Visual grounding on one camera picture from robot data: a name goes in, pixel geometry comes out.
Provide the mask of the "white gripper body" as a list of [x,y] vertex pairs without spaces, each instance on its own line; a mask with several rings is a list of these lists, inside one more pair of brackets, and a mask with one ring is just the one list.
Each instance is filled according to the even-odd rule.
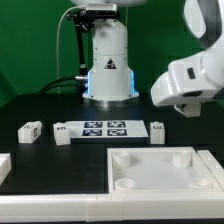
[[207,50],[173,61],[151,88],[155,106],[199,117],[203,103],[224,99],[224,55]]

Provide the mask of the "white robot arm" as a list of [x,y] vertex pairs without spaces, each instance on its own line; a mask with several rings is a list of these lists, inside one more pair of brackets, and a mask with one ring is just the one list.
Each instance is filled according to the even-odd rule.
[[[127,62],[127,28],[116,20],[120,7],[147,0],[71,0],[78,23],[93,32],[93,66],[84,76],[83,98],[102,107],[135,99],[134,75]],[[155,106],[173,106],[198,117],[205,102],[224,99],[224,0],[185,0],[185,23],[203,51],[171,62],[151,88]]]

